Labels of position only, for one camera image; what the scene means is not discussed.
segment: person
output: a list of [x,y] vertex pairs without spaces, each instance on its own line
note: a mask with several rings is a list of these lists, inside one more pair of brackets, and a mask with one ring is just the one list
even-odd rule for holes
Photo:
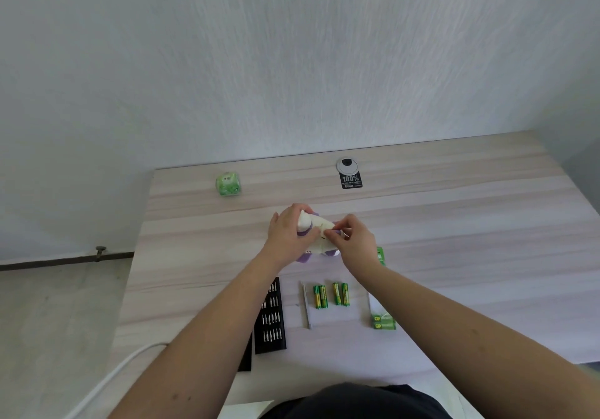
[[[319,229],[299,237],[306,204],[275,213],[259,254],[142,373],[110,419],[216,418],[273,279],[304,253]],[[354,215],[326,237],[350,273],[392,314],[421,350],[486,419],[599,418],[598,382],[539,343],[379,263],[375,237]],[[331,386],[284,402],[264,418],[450,416],[408,386]]]

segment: forearm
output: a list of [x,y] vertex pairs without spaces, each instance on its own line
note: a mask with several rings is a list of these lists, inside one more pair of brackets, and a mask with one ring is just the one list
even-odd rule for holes
[[484,417],[600,415],[596,382],[546,347],[383,266],[358,280]]
[[254,258],[142,373],[111,419],[217,417],[278,268]]

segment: table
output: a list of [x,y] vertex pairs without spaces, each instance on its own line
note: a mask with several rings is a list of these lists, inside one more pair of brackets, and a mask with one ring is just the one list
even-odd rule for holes
[[[335,163],[346,156],[357,161],[362,188],[341,188]],[[221,197],[215,178],[230,170],[242,194]],[[355,213],[388,267],[572,362],[600,360],[600,217],[523,132],[157,170],[110,365],[173,339],[259,251],[273,212],[292,202],[330,220]],[[435,370],[404,331],[370,327],[366,292],[341,258],[294,263],[280,281],[288,349],[253,355],[227,403],[284,400],[343,380],[406,382]],[[299,281],[345,281],[351,306],[312,309],[308,330]],[[106,408],[157,353],[113,382]]]

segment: textured wallpaper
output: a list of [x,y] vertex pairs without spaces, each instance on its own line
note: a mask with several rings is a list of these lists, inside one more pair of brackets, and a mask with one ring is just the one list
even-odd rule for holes
[[0,0],[0,259],[132,248],[157,167],[536,127],[566,160],[600,131],[599,7]]

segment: hand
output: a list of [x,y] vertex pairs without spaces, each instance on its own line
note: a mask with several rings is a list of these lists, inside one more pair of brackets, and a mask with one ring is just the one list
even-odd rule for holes
[[[336,229],[341,229],[346,236],[336,233]],[[348,214],[324,234],[340,250],[344,264],[357,280],[358,275],[379,265],[375,236],[356,215]]]
[[319,228],[313,227],[305,236],[298,236],[296,231],[300,210],[314,213],[306,204],[292,204],[281,215],[275,212],[269,223],[269,235],[260,253],[274,262],[279,270],[302,256],[320,235]]

